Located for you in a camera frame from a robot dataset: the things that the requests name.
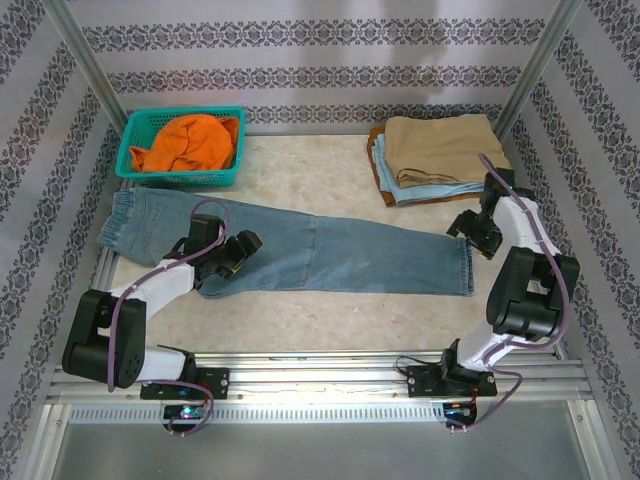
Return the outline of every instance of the patterned wallpaper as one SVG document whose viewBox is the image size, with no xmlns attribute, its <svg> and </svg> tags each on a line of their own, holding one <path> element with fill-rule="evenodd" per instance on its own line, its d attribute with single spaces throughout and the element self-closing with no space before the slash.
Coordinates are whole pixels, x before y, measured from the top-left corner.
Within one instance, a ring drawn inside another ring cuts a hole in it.
<svg viewBox="0 0 640 480">
<path fill-rule="evenodd" d="M 250 133 L 367 133 L 405 105 L 504 104 L 557 0 L 508 3 L 70 5 L 127 110 L 235 104 Z"/>
<path fill-rule="evenodd" d="M 98 256 L 119 137 L 39 3 L 0 2 L 0 479 L 19 478 Z"/>
<path fill-rule="evenodd" d="M 625 478 L 640 478 L 639 5 L 582 5 L 507 145 L 550 237 L 580 260 L 568 346 Z"/>
</svg>

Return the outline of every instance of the laundry basket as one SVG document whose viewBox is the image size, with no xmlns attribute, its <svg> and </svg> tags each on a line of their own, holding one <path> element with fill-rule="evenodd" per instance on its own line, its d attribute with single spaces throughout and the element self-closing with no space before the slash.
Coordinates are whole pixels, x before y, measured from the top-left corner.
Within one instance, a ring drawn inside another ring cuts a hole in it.
<svg viewBox="0 0 640 480">
<path fill-rule="evenodd" d="M 214 117 L 235 117 L 240 120 L 238 148 L 227 170 L 194 170 L 189 172 L 139 173 L 133 169 L 129 147 L 150 149 L 156 135 L 170 120 L 183 115 L 205 113 Z M 116 161 L 116 175 L 130 178 L 145 187 L 207 186 L 224 187 L 232 185 L 236 172 L 242 164 L 244 149 L 244 111 L 241 107 L 174 107 L 150 108 L 131 114 L 122 136 L 122 143 Z"/>
</svg>

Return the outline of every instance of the blue jeans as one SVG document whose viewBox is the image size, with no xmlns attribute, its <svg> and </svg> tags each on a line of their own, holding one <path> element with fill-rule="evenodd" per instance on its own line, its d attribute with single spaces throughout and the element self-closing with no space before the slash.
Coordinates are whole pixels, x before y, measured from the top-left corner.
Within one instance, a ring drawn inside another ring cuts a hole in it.
<svg viewBox="0 0 640 480">
<path fill-rule="evenodd" d="M 114 196 L 98 242 L 140 264 L 155 265 L 189 232 L 203 197 L 134 188 Z M 317 217 L 225 200 L 232 231 L 252 230 L 264 245 L 225 280 L 210 276 L 205 297 L 247 290 L 325 290 L 360 293 L 473 294 L 470 250 L 462 239 L 349 218 Z M 223 217 L 205 204 L 198 213 Z"/>
</svg>

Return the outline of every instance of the table surface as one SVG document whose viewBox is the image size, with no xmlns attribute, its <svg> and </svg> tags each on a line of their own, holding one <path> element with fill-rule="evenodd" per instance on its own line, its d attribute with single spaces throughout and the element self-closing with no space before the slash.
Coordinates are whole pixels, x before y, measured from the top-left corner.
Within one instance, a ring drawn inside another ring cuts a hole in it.
<svg viewBox="0 0 640 480">
<path fill-rule="evenodd" d="M 376 187 L 363 135 L 247 137 L 236 183 L 198 191 L 215 196 L 444 233 L 477 199 L 386 207 Z M 487 296 L 502 266 L 474 255 L 473 297 L 335 292 L 243 292 L 207 300 L 178 298 L 147 327 L 148 344 L 190 351 L 424 350 L 447 347 L 485 321 Z M 118 260 L 113 285 L 147 269 Z"/>
</svg>

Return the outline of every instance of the orange cloth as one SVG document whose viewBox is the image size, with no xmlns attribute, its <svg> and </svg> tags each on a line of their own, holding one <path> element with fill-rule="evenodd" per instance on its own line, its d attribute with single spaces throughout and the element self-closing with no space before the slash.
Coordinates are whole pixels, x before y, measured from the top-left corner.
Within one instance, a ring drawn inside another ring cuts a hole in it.
<svg viewBox="0 0 640 480">
<path fill-rule="evenodd" d="M 226 170 L 236 151 L 240 121 L 196 114 L 177 117 L 158 132 L 151 150 L 130 147 L 136 172 Z"/>
</svg>

